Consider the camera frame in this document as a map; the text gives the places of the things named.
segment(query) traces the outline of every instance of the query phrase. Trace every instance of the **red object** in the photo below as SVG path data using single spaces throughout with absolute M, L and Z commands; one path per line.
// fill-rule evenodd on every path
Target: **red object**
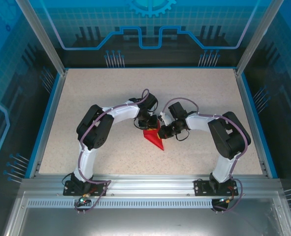
M 160 130 L 160 122 L 158 121 L 158 128 L 157 129 L 150 129 L 150 130 L 143 130 L 144 137 L 153 143 L 154 145 L 158 146 L 160 149 L 164 151 L 164 146 L 162 140 L 159 138 L 158 131 Z

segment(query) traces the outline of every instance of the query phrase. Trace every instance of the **metal frame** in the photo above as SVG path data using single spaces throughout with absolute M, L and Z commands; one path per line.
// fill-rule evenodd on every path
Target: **metal frame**
M 272 0 L 271 4 L 267 8 L 260 24 L 258 25 L 252 39 L 247 45 L 247 48 L 236 67 L 238 75 L 241 75 L 243 73 L 244 69 L 246 68 L 246 65 L 253 56 L 256 48 L 258 47 L 265 33 L 267 32 L 275 15 L 278 13 L 279 8 L 281 7 L 283 1 L 284 0 Z
M 20 228 L 27 208 L 33 208 L 29 205 L 30 201 L 44 201 L 46 206 L 51 208 L 53 201 L 65 201 L 66 199 L 75 200 L 77 197 L 64 197 L 62 195 L 63 187 L 61 179 L 63 176 L 47 176 L 42 178 L 24 179 L 18 193 L 9 223 L 4 235 L 19 235 Z M 264 176 L 234 176 L 243 182 L 245 199 L 267 199 L 270 198 L 275 203 L 275 217 L 280 221 L 280 230 L 285 236 L 291 235 L 291 219 L 288 218 L 286 209 L 287 201 L 285 199 L 281 182 L 279 179 L 268 179 Z M 211 199 L 212 197 L 195 197 L 193 181 L 201 178 L 207 180 L 209 176 L 116 176 L 116 175 L 98 175 L 96 180 L 111 179 L 112 183 L 107 191 L 107 196 L 102 201 L 133 201 L 138 200 L 180 200 L 201 201 Z M 63 205 L 55 208 L 71 208 L 70 205 Z M 123 208 L 135 208 L 133 206 L 124 206 Z M 157 206 L 148 206 L 147 208 L 159 208 Z
M 259 134 L 259 129 L 258 126 L 256 124 L 256 120 L 255 120 L 255 116 L 254 113 L 252 111 L 251 105 L 250 105 L 250 101 L 249 101 L 249 97 L 247 96 L 247 92 L 246 92 L 246 87 L 244 85 L 244 82 L 242 80 L 241 75 L 237 74 L 235 72 L 235 77 L 236 77 L 236 82 L 239 88 L 239 92 L 240 92 L 240 96 L 245 108 L 245 113 L 246 113 L 246 117 L 249 123 L 249 127 L 250 127 L 250 131 L 252 133 L 253 136 L 253 142 L 255 144 L 256 150 L 257 150 L 257 154 L 260 160 L 260 165 L 262 168 L 262 171 L 264 174 L 266 174 L 269 178 L 273 178 L 272 176 L 272 172 L 268 163 L 268 159 L 267 159 L 267 155 L 266 152 L 264 150 L 263 144 L 262 144 L 262 140 Z
M 16 0 L 23 14 L 31 25 L 33 31 L 38 37 L 40 43 L 44 47 L 50 60 L 54 64 L 58 73 L 62 75 L 57 85 L 57 90 L 54 94 L 53 103 L 51 105 L 49 115 L 44 127 L 43 135 L 39 144 L 39 149 L 36 154 L 36 159 L 32 167 L 32 174 L 37 172 L 37 165 L 43 157 L 46 143 L 49 137 L 50 129 L 53 123 L 54 115 L 58 106 L 58 102 L 62 93 L 62 88 L 65 81 L 65 68 L 56 53 L 48 35 L 46 34 L 40 20 L 28 0 Z M 250 101 L 247 97 L 245 85 L 241 79 L 241 74 L 247 63 L 252 57 L 254 51 L 259 45 L 266 30 L 271 24 L 274 16 L 278 12 L 283 0 L 273 0 L 268 7 L 260 25 L 258 26 L 254 36 L 252 37 L 247 49 L 245 50 L 236 71 L 236 80 L 240 89 L 241 98 L 245 107 L 246 115 L 250 123 L 251 132 L 253 134 L 254 143 L 258 151 L 258 156 L 264 166 L 267 167 L 267 172 L 264 173 L 271 177 L 271 171 L 267 162 L 267 157 L 260 139 L 259 130 L 256 126 L 255 118 L 251 110 Z M 285 198 L 281 182 L 279 179 L 267 178 L 265 175 L 256 176 L 234 176 L 243 182 L 245 199 L 272 199 L 274 203 L 275 217 L 279 219 L 280 230 L 286 236 L 291 236 L 291 211 Z M 62 180 L 63 176 L 37 176 L 36 178 L 24 179 L 15 201 L 10 219 L 5 229 L 4 235 L 14 236 L 19 235 L 23 224 L 24 216 L 30 201 L 43 200 L 50 202 L 74 200 L 75 197 L 65 197 L 62 195 Z M 170 200 L 178 199 L 180 201 L 192 200 L 208 200 L 212 197 L 195 197 L 193 181 L 201 179 L 209 179 L 209 176 L 127 176 L 127 175 L 96 175 L 94 179 L 105 180 L 111 179 L 112 183 L 107 190 L 107 196 L 101 201 L 129 201 L 129 199 L 158 199 Z M 69 208 L 70 206 L 59 206 L 60 208 Z
M 66 76 L 67 76 L 67 71 L 64 73 L 64 75 L 60 75 L 60 77 L 58 78 L 59 80 L 58 80 L 57 87 L 56 87 L 55 91 L 53 91 L 54 96 L 52 99 L 52 104 L 50 106 L 48 117 L 47 117 L 45 126 L 43 128 L 43 132 L 42 132 L 42 135 L 40 138 L 40 142 L 39 142 L 39 146 L 38 146 L 38 149 L 37 149 L 37 152 L 35 155 L 35 159 L 34 159 L 33 163 L 30 163 L 30 164 L 32 164 L 32 171 L 28 176 L 29 178 L 33 178 L 35 173 L 37 173 L 37 171 L 38 171 L 37 166 L 40 165 L 40 161 L 43 158 L 43 154 L 45 152 L 46 145 L 47 145 L 47 142 L 49 139 L 49 134 L 50 134 L 50 130 L 52 127 L 52 123 L 53 123 L 53 120 L 54 120 L 54 117 L 56 114 L 56 110 L 58 108 L 60 96 L 62 94 L 63 86 L 65 84 Z
M 44 27 L 42 26 L 39 18 L 37 17 L 32 5 L 28 0 L 16 0 L 17 4 L 21 8 L 24 16 L 26 17 L 29 25 L 36 34 L 38 40 L 46 51 L 48 57 L 56 68 L 57 72 L 60 75 L 63 75 L 65 72 L 65 67 L 62 64 L 55 48 L 53 47 Z

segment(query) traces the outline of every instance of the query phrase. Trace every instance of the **glass panel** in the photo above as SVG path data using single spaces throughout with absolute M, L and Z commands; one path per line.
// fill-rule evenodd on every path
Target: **glass panel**
M 291 0 L 283 2 L 245 76 L 278 176 L 291 189 Z
M 270 0 L 31 3 L 66 67 L 214 67 L 237 65 Z
M 0 1 L 0 235 L 56 75 L 16 2 Z

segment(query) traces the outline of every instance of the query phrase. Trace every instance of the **circuit graphic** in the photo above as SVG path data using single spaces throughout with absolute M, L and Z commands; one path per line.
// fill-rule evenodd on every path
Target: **circuit graphic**
M 17 15 L 15 0 L 0 0 L 0 17 L 8 25 Z

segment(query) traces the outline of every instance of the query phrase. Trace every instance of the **gear logo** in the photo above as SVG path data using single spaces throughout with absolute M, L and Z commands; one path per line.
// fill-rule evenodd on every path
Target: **gear logo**
M 0 0 L 0 17 L 6 24 L 13 21 L 17 15 L 15 0 Z
M 165 14 L 166 10 L 171 9 L 171 5 L 176 3 L 176 0 L 127 0 L 130 10 L 134 10 L 136 14 L 141 14 L 142 17 L 158 17 L 160 14 Z

